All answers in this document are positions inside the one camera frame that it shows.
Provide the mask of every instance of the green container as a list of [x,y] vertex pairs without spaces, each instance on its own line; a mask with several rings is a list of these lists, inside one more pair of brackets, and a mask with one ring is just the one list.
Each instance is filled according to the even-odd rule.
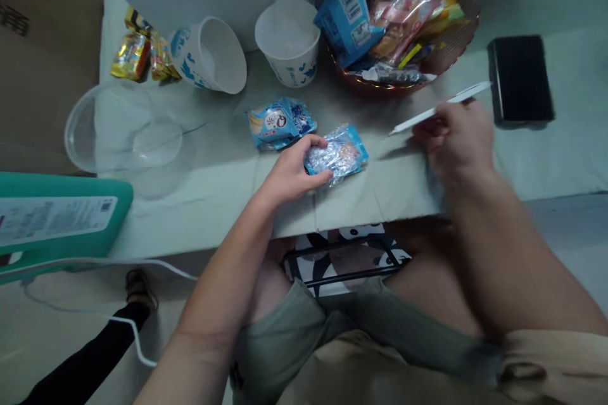
[[118,180],[0,172],[0,256],[23,252],[17,262],[0,266],[0,284],[68,265],[3,275],[7,271],[105,257],[132,201],[133,188]]

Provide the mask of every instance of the smartphone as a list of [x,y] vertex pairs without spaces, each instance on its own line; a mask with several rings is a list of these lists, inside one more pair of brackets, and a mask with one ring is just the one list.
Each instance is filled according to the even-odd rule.
[[555,119],[539,35],[496,38],[488,45],[494,120],[497,125]]

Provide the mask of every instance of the white stylus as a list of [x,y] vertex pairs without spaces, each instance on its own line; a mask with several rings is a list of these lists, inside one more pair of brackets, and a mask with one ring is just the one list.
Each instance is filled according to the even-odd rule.
[[[446,103],[461,103],[466,99],[471,98],[473,95],[478,94],[479,92],[483,92],[486,89],[489,89],[492,83],[490,81],[480,82],[478,84],[470,86],[468,89],[459,92],[450,98]],[[411,118],[410,120],[406,120],[403,123],[397,125],[393,131],[391,131],[388,135],[394,135],[400,133],[402,131],[407,130],[408,128],[412,128],[414,125],[422,122],[423,120],[427,120],[428,118],[433,117],[437,114],[435,108],[431,108],[428,111],[423,112],[422,114],[418,114],[416,117]]]

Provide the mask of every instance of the shorts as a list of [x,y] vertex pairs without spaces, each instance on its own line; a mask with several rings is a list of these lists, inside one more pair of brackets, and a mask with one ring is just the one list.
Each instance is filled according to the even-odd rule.
[[345,311],[329,314],[298,279],[265,318],[236,342],[230,382],[234,405],[275,404],[312,353],[359,328],[408,364],[494,386],[500,346],[462,334],[403,302],[381,277],[370,278]]

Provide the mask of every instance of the table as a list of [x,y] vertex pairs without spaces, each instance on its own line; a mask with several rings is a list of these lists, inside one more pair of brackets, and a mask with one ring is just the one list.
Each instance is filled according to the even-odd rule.
[[[604,0],[478,0],[480,26],[465,54],[433,84],[398,101],[370,101],[345,91],[320,55],[316,80],[287,89],[259,51],[247,54],[248,81],[229,96],[185,82],[143,86],[184,131],[178,157],[144,171],[101,177],[130,181],[136,197],[111,252],[113,258],[151,258],[217,247],[268,174],[276,153],[253,147],[243,113],[281,96],[304,100],[323,135],[346,122],[357,126],[369,152],[367,168],[334,189],[282,208],[274,236],[391,221],[441,211],[441,189],[426,159],[397,124],[450,94],[488,79],[486,45],[497,36],[541,34],[557,119],[543,130],[496,131],[495,163],[524,200],[608,190],[608,11]],[[125,34],[127,3],[105,0],[100,80]],[[491,94],[478,99],[491,112]]]

